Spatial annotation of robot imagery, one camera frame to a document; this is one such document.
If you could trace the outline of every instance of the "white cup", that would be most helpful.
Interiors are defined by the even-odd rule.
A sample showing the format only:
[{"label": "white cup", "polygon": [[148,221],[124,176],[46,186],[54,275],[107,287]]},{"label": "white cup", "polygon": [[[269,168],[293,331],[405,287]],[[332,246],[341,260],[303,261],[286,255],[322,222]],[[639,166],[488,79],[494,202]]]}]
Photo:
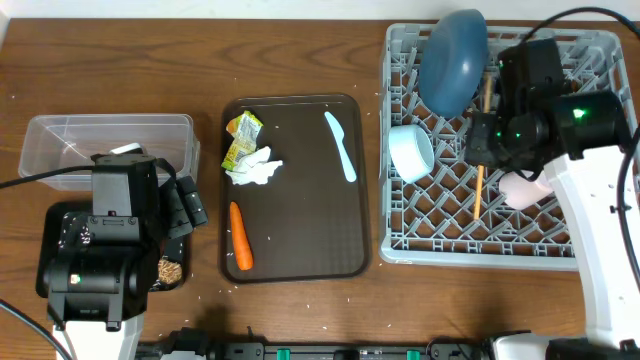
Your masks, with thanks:
[{"label": "white cup", "polygon": [[427,133],[418,125],[392,127],[389,131],[389,152],[398,174],[409,184],[433,170],[433,147]]},{"label": "white cup", "polygon": [[[522,174],[531,176],[533,173],[523,170]],[[527,181],[518,174],[510,172],[500,178],[498,189],[506,196],[504,202],[516,210],[526,209],[553,192],[544,171],[536,181]]]}]

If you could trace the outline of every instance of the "knife handle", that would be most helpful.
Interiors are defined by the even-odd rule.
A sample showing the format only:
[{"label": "knife handle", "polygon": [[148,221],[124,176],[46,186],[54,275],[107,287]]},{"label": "knife handle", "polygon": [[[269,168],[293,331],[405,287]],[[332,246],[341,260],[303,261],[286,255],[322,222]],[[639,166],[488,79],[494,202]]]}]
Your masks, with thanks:
[{"label": "knife handle", "polygon": [[338,152],[340,153],[340,161],[342,162],[344,177],[348,182],[356,181],[356,171],[353,169],[351,160],[349,160],[349,155],[347,155],[347,149],[344,148],[342,141],[338,143]]}]

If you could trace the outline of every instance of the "yellow snack wrapper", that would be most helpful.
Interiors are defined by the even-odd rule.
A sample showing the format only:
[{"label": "yellow snack wrapper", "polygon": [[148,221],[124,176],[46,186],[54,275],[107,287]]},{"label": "yellow snack wrapper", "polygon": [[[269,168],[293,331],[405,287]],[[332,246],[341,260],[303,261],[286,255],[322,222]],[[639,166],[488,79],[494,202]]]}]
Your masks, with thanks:
[{"label": "yellow snack wrapper", "polygon": [[226,129],[233,136],[233,142],[222,161],[223,168],[233,171],[240,159],[256,151],[256,139],[262,126],[262,122],[249,111],[229,121]]}]

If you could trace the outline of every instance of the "light blue plastic knife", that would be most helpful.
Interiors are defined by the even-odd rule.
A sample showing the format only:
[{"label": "light blue plastic knife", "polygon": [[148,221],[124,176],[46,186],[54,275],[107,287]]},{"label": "light blue plastic knife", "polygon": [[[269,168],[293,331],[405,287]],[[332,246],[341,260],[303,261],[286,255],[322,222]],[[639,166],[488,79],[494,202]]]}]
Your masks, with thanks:
[{"label": "light blue plastic knife", "polygon": [[344,148],[342,140],[344,139],[344,130],[338,123],[338,120],[328,111],[324,113],[325,119],[329,123],[329,128],[333,133],[333,137],[336,139],[336,146],[338,146],[338,152],[340,153],[340,161],[342,162],[342,170],[344,171],[344,177],[348,182],[356,181],[356,171],[353,169],[349,155],[347,155],[347,149]]}]

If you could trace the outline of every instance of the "crate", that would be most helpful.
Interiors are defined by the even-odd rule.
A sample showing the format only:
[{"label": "crate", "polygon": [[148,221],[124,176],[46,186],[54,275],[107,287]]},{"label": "crate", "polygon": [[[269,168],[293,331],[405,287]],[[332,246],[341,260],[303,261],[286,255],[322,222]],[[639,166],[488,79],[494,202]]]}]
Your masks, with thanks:
[{"label": "crate", "polygon": [[[537,270],[577,270],[571,239],[554,196],[516,211],[498,190],[503,172],[485,170],[481,221],[473,221],[477,168],[464,162],[465,133],[476,96],[455,118],[431,113],[417,93],[418,68],[434,25],[395,24],[382,55],[380,106],[380,255],[390,263]],[[517,45],[529,28],[489,27],[487,71],[497,76],[497,54]],[[632,131],[637,122],[618,37],[596,30],[541,29],[555,37],[567,79],[578,92],[611,89],[621,99]],[[431,139],[433,172],[407,184],[391,161],[392,126],[417,124]]]}]

